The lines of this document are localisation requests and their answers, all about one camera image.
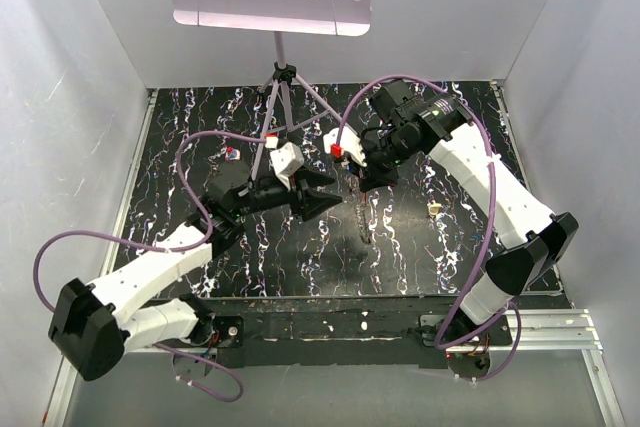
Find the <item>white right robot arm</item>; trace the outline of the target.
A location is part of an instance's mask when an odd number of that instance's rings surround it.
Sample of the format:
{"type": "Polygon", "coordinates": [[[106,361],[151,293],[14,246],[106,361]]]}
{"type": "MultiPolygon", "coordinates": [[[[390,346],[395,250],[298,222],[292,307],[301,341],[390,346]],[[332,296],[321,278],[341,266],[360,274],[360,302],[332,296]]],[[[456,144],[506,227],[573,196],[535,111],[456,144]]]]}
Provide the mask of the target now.
{"type": "Polygon", "coordinates": [[[369,103],[386,131],[377,140],[359,136],[361,191],[396,184],[399,166],[423,152],[484,209],[489,231],[503,246],[492,257],[479,255],[484,274],[463,289],[443,324],[453,333],[443,333],[442,339],[475,344],[488,333],[492,317],[562,258],[579,223],[569,212],[553,212],[519,182],[455,96],[442,92],[425,100],[394,79],[382,84],[369,103]]]}

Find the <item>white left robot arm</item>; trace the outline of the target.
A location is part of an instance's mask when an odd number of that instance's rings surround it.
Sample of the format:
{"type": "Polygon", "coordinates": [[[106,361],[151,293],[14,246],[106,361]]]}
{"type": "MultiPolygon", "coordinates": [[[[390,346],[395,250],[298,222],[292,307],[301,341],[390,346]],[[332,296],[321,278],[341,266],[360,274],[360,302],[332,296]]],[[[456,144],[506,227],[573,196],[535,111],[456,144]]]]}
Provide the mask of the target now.
{"type": "Polygon", "coordinates": [[[60,291],[48,336],[86,381],[108,373],[127,353],[157,342],[179,339],[193,347],[223,338],[223,325],[193,294],[150,307],[148,301],[230,249],[245,232],[242,217],[289,206],[311,220],[341,203],[324,192],[334,178],[300,167],[284,185],[273,173],[255,181],[243,163],[226,163],[212,177],[195,211],[168,237],[174,253],[146,252],[90,284],[79,279],[60,291]]]}

